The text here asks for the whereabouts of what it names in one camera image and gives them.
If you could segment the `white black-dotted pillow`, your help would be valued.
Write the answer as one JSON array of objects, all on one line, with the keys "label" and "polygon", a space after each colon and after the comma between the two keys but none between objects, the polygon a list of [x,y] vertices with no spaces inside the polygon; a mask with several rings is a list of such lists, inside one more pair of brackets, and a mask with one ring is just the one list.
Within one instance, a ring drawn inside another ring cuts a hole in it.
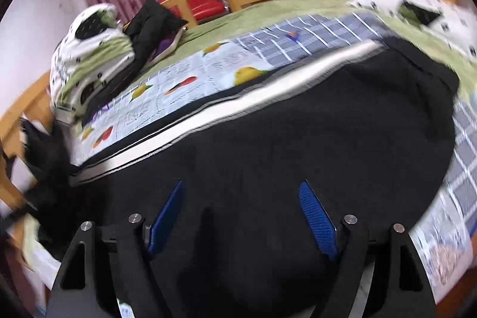
[{"label": "white black-dotted pillow", "polygon": [[443,0],[352,0],[349,5],[401,19],[476,60],[476,15],[469,10]]}]

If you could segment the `folded white green quilt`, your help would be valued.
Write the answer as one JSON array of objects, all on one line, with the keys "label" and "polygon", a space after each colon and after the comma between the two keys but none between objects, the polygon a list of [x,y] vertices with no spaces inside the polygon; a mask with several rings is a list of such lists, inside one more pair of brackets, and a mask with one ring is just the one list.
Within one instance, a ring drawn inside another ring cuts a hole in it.
[{"label": "folded white green quilt", "polygon": [[49,90],[55,118],[74,123],[91,99],[132,64],[130,38],[117,20],[118,9],[99,3],[82,11],[51,58]]}]

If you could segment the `red chair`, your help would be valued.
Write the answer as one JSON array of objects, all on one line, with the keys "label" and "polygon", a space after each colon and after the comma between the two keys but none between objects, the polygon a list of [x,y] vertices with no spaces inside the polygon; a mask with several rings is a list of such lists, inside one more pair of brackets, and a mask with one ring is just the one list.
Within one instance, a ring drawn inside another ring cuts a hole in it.
[{"label": "red chair", "polygon": [[187,0],[187,4],[198,24],[220,18],[228,12],[222,0]]}]

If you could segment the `green bed blanket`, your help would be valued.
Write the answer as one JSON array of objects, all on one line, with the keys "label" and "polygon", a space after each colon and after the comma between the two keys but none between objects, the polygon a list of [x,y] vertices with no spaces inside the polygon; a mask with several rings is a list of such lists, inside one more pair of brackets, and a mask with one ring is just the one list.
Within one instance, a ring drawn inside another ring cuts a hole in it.
[{"label": "green bed blanket", "polygon": [[[476,60],[442,40],[398,18],[364,8],[350,7],[352,0],[273,0],[240,10],[183,34],[179,46],[96,113],[87,125],[71,131],[71,161],[81,165],[99,152],[137,133],[187,103],[225,90],[243,65],[259,70],[274,69],[256,54],[232,40],[248,32],[302,15],[341,17],[352,12],[370,12],[380,17],[397,36],[413,43],[459,76],[461,94],[476,112]],[[442,205],[442,188],[423,218],[411,231],[411,239],[436,282],[456,269],[476,264],[476,250],[464,223],[444,220],[430,224],[431,211]]]}]

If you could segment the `black jacket on bed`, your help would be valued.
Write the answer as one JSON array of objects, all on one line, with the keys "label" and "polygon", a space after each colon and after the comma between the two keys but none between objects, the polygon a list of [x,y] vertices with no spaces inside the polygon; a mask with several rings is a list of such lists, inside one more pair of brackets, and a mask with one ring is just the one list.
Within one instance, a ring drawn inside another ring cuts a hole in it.
[{"label": "black jacket on bed", "polygon": [[155,0],[145,0],[142,8],[125,29],[130,38],[134,59],[124,70],[113,76],[111,81],[103,81],[100,91],[86,104],[86,112],[81,116],[82,124],[88,123],[94,114],[136,78],[159,44],[173,33],[177,33],[188,22]]}]

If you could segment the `purple cushion with beige edge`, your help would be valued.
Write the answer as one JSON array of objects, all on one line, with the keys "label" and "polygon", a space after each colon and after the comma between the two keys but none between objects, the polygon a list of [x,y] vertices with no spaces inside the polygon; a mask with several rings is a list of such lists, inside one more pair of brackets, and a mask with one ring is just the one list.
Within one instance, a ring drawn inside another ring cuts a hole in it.
[{"label": "purple cushion with beige edge", "polygon": [[156,51],[145,64],[145,69],[155,66],[157,63],[167,58],[167,56],[173,54],[175,49],[179,46],[179,42],[186,31],[186,27],[181,27],[181,29],[179,29],[174,35],[170,35],[162,40]]}]

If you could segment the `grey white checked sheet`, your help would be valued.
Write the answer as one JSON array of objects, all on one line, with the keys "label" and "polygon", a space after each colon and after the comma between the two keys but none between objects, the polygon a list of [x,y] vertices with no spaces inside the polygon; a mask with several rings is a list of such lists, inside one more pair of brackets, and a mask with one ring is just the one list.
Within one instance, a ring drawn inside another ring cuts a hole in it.
[{"label": "grey white checked sheet", "polygon": [[[344,47],[361,40],[397,35],[377,15],[352,12],[341,17],[302,15],[285,19],[232,41],[276,68],[327,48]],[[461,94],[455,99],[453,121],[456,141],[442,184],[444,200],[431,211],[431,225],[444,220],[476,228],[476,112]]]}]

